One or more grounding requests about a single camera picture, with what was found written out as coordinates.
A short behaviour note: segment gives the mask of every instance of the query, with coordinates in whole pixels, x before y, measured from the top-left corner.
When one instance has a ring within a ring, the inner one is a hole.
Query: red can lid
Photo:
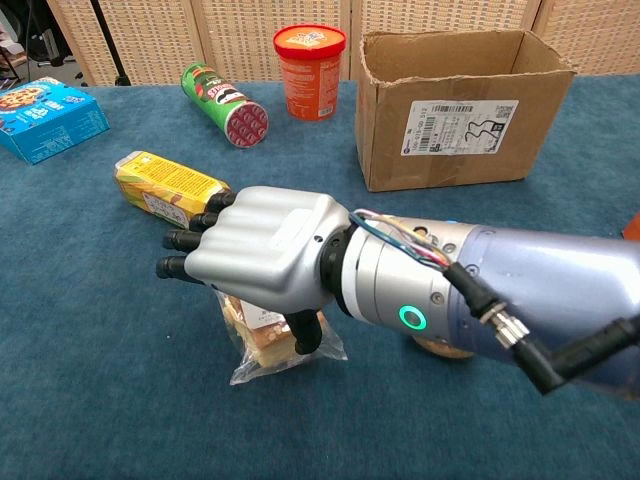
[[[291,25],[273,36],[278,55],[299,60],[334,57],[346,44],[347,35],[342,30],[326,25]]]

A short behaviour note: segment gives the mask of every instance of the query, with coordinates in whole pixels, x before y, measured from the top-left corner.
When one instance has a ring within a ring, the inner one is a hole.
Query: gray screw
[[[431,301],[436,305],[442,305],[444,303],[444,296],[440,292],[433,292],[431,294]]]
[[[469,272],[469,275],[471,275],[472,277],[475,277],[478,275],[478,273],[480,273],[480,269],[478,268],[477,265],[467,265],[467,272]]]

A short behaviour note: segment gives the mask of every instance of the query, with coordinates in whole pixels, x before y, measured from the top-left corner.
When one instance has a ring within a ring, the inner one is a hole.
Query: robotic hand
[[[542,393],[585,374],[640,395],[640,350],[626,348],[640,340],[640,244],[349,213],[271,187],[207,210],[190,226],[204,233],[165,236],[188,255],[161,259],[158,276],[284,314],[300,354],[320,344],[315,312],[335,298],[359,320],[515,361]]]

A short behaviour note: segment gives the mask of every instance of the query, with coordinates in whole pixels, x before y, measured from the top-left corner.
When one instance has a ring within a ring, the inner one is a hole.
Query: wicker screen
[[[297,23],[321,23],[349,35],[349,0],[192,0],[208,64],[230,81],[279,80],[273,34]],[[349,76],[349,48],[342,56]]]
[[[356,71],[364,33],[529,29],[539,5],[540,0],[353,0],[351,70]]]
[[[84,80],[89,85],[113,85],[116,67],[89,0],[48,0]]]
[[[579,73],[640,72],[640,0],[544,0],[534,31]]]
[[[202,61],[189,0],[101,0],[100,5],[133,85],[179,83]]]

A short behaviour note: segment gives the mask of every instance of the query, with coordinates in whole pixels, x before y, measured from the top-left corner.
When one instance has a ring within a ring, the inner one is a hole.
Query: orange cup
[[[291,115],[316,121],[335,113],[346,43],[342,30],[324,25],[292,25],[274,35]]]

